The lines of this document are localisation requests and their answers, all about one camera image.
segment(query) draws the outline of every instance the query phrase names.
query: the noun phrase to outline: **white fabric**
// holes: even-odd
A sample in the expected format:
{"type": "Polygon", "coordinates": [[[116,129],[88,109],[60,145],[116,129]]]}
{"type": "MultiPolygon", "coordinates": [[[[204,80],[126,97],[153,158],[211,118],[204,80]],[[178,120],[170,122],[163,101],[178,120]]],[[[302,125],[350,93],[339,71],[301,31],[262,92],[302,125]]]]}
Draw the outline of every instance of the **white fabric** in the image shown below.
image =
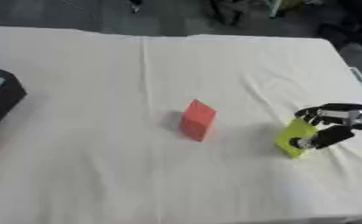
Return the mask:
{"type": "Polygon", "coordinates": [[[28,91],[0,123],[0,224],[235,223],[362,215],[362,133],[289,159],[298,109],[362,103],[321,39],[143,38],[0,28],[28,91]],[[193,99],[206,140],[177,132],[193,99]]]}

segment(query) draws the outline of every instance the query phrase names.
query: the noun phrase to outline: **chair leg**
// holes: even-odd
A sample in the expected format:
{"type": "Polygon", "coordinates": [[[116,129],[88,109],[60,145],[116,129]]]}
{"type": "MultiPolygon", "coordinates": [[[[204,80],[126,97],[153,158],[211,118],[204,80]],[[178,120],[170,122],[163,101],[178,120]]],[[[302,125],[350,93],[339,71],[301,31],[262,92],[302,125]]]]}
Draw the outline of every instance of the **chair leg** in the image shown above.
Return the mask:
{"type": "Polygon", "coordinates": [[[240,22],[243,16],[244,13],[242,13],[242,11],[235,11],[231,25],[236,26],[240,22]]]}
{"type": "Polygon", "coordinates": [[[222,24],[225,23],[225,17],[223,16],[222,12],[219,9],[218,3],[216,0],[210,0],[211,7],[213,9],[213,12],[215,13],[215,17],[220,21],[222,24]]]}

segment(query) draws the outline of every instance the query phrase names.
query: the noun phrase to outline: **robotic hand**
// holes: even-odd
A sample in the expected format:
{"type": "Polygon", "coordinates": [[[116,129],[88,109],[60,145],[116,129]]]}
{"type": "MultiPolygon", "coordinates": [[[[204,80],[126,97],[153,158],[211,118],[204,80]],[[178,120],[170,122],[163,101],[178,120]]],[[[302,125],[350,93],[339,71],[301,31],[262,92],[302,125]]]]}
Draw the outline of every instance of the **robotic hand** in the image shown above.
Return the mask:
{"type": "Polygon", "coordinates": [[[362,105],[349,103],[328,103],[321,107],[305,108],[296,112],[313,126],[323,123],[334,124],[328,129],[318,131],[314,136],[290,140],[298,149],[322,149],[354,137],[352,130],[362,130],[362,105]]]}

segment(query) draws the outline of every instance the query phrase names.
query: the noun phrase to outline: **table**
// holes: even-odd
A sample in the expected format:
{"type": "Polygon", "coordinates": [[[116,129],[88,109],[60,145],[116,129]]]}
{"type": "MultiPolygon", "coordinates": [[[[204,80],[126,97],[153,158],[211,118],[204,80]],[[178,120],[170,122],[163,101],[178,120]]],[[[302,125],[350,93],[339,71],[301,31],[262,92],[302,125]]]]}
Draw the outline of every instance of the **table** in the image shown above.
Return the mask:
{"type": "Polygon", "coordinates": [[[298,109],[362,103],[325,40],[0,27],[0,68],[28,91],[0,123],[0,223],[362,215],[362,133],[300,159],[272,143],[298,109]],[[195,98],[218,111],[203,143],[177,131],[195,98]]]}

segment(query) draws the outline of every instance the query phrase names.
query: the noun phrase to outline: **robot finger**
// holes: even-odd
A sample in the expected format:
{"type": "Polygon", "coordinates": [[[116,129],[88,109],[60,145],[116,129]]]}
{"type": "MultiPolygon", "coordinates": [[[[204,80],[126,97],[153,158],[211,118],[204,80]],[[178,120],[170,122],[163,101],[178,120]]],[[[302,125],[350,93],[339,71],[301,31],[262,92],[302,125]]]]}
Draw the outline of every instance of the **robot finger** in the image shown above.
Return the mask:
{"type": "Polygon", "coordinates": [[[306,116],[308,114],[313,114],[315,115],[318,111],[319,107],[314,107],[314,108],[304,108],[301,110],[298,110],[296,112],[296,117],[300,117],[300,116],[306,116]]]}
{"type": "Polygon", "coordinates": [[[313,125],[313,126],[317,126],[321,121],[322,121],[321,117],[316,116],[316,117],[310,122],[310,124],[313,125]]]}
{"type": "Polygon", "coordinates": [[[306,116],[303,118],[303,120],[307,123],[309,123],[312,119],[316,119],[316,115],[314,114],[306,114],[306,116]]]}

